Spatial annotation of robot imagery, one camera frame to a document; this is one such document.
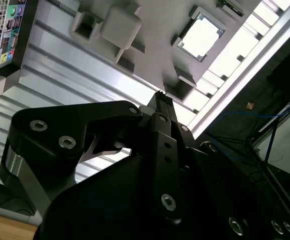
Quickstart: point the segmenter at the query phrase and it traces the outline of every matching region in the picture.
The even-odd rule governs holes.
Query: wooden surface
[[[36,227],[0,216],[1,240],[32,240]]]

